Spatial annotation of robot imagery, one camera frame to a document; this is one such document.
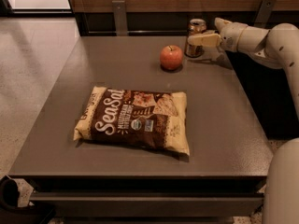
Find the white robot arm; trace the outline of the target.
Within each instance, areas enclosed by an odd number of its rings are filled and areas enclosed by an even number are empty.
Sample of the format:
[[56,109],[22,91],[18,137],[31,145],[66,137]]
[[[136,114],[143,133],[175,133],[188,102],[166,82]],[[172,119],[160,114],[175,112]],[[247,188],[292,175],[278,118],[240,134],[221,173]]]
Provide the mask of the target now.
[[[217,18],[215,30],[190,35],[194,46],[220,47],[241,53],[253,62],[277,70],[274,91],[285,91],[299,117],[299,30],[290,23],[270,29]],[[299,224],[299,138],[277,148],[271,160],[264,190],[263,224]]]

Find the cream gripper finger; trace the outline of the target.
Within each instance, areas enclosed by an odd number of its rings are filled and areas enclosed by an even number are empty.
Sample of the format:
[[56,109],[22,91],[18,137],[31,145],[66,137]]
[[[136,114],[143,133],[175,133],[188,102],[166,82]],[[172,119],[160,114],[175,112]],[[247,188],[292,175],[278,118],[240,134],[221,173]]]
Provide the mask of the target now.
[[221,36],[215,33],[190,35],[188,43],[193,46],[215,48],[221,44]]
[[218,32],[220,33],[221,30],[228,24],[230,24],[231,22],[230,21],[227,21],[225,19],[222,19],[222,18],[216,18],[214,20],[214,25],[215,27],[217,28]]

